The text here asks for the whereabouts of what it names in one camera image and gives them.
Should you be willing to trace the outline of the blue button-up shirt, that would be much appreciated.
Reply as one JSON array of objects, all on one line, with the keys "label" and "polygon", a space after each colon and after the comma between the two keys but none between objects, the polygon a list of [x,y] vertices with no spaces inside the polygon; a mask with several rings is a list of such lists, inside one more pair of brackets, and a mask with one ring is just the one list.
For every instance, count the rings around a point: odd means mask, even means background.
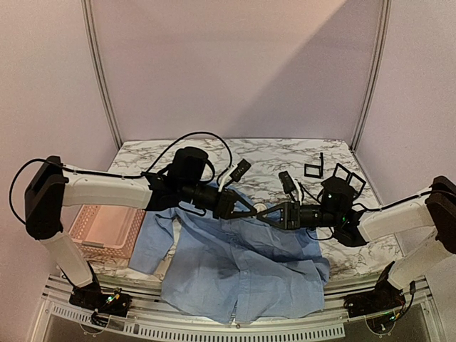
[{"label": "blue button-up shirt", "polygon": [[261,317],[301,318],[324,307],[330,264],[314,233],[283,231],[251,217],[223,220],[188,207],[148,212],[129,266],[157,271],[169,305],[219,323]]}]

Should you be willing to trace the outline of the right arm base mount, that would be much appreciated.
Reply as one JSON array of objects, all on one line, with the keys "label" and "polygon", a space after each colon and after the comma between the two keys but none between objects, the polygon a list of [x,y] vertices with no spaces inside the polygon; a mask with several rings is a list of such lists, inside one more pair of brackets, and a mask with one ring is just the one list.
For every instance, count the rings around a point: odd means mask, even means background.
[{"label": "right arm base mount", "polygon": [[398,290],[387,280],[379,281],[373,290],[351,294],[344,297],[343,307],[350,318],[388,311],[388,323],[400,320],[410,310],[416,292],[415,281],[410,282],[409,302],[403,290]]}]

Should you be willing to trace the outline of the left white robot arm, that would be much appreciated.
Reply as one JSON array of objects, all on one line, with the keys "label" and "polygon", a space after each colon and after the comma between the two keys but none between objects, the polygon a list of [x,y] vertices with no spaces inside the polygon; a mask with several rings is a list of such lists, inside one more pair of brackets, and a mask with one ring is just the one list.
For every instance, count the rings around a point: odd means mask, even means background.
[{"label": "left white robot arm", "polygon": [[24,193],[26,232],[47,248],[54,261],[78,289],[78,297],[90,309],[106,302],[104,290],[90,264],[61,223],[63,207],[107,205],[159,212],[186,202],[203,216],[215,219],[253,217],[257,211],[240,194],[223,185],[202,180],[211,167],[208,154],[196,147],[176,151],[172,162],[159,172],[119,175],[66,167],[57,156],[42,160],[42,166]]}]

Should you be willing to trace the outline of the orange portrait round brooch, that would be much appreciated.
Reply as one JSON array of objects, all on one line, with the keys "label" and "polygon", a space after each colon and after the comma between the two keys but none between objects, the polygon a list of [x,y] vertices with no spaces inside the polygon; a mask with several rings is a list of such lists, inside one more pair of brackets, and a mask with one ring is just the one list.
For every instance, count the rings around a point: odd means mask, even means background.
[{"label": "orange portrait round brooch", "polygon": [[268,209],[268,207],[264,203],[256,203],[254,204],[254,208],[257,212],[263,212],[264,210]]}]

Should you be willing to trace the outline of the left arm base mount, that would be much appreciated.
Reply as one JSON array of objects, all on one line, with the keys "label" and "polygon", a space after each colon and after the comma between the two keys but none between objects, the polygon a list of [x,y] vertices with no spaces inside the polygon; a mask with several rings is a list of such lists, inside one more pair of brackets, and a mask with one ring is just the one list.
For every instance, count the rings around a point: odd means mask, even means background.
[{"label": "left arm base mount", "polygon": [[90,323],[105,328],[110,316],[125,318],[132,303],[132,296],[116,288],[112,293],[103,293],[99,283],[84,287],[74,286],[69,299],[71,305],[91,310]]}]

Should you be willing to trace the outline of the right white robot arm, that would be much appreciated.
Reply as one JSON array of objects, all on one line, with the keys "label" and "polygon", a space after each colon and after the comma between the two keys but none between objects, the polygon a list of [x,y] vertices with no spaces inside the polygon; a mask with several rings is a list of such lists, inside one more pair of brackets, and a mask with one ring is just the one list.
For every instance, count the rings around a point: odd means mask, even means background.
[{"label": "right white robot arm", "polygon": [[332,176],[321,183],[318,204],[283,202],[257,214],[260,221],[282,230],[330,227],[346,247],[361,247],[382,237],[430,227],[432,232],[408,255],[393,263],[386,281],[368,296],[373,310],[394,302],[396,291],[455,255],[455,184],[436,177],[429,189],[379,208],[356,211],[358,193],[348,180]]}]

